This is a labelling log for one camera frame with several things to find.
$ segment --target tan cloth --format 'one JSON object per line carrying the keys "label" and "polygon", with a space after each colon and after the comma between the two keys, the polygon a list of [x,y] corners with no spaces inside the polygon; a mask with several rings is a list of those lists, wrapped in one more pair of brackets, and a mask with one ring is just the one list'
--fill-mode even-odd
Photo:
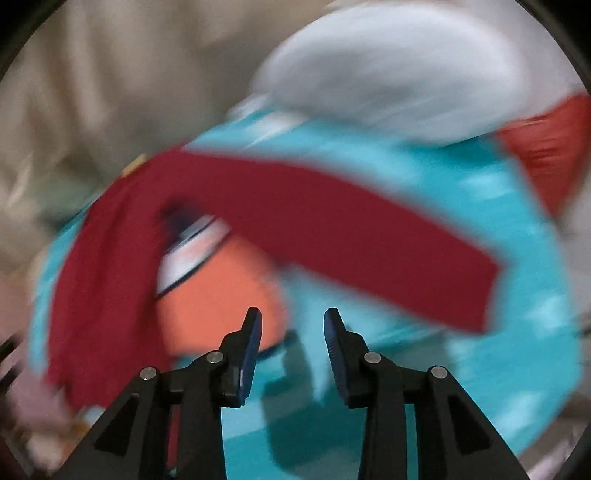
{"label": "tan cloth", "polygon": [[196,137],[329,0],[68,0],[0,83],[0,271],[141,153]]}

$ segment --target light blue fabric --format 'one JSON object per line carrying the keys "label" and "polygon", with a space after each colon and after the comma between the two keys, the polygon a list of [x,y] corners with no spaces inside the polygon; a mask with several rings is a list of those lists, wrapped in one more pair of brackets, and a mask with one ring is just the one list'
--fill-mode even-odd
{"label": "light blue fabric", "polygon": [[61,268],[84,223],[86,209],[76,215],[56,236],[47,251],[47,258],[33,299],[33,314],[29,325],[28,360],[31,369],[39,375],[47,370],[47,338],[53,293]]}
{"label": "light blue fabric", "polygon": [[[283,157],[328,171],[455,228],[505,265],[492,299],[493,330],[483,337],[428,327],[301,267],[285,268],[294,334],[257,363],[246,405],[223,410],[229,480],[355,478],[364,412],[347,410],[337,395],[322,326],[329,307],[400,365],[448,367],[515,452],[537,438],[576,386],[576,323],[554,229],[517,163],[492,141],[418,148],[318,120],[296,125],[265,111],[214,128],[187,148]],[[412,409],[408,419],[413,479]]]}

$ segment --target red fabric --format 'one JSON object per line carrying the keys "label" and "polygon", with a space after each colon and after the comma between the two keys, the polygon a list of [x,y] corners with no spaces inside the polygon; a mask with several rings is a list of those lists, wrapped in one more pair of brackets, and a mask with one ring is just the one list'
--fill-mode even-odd
{"label": "red fabric", "polygon": [[180,204],[226,220],[279,261],[435,322],[485,328],[499,268],[433,221],[318,171],[171,151],[105,192],[64,265],[48,378],[65,387],[74,408],[108,405],[146,365],[170,367],[154,292],[163,212]]}
{"label": "red fabric", "polygon": [[574,95],[546,115],[498,132],[518,157],[550,215],[558,215],[579,186],[589,160],[591,99]]}

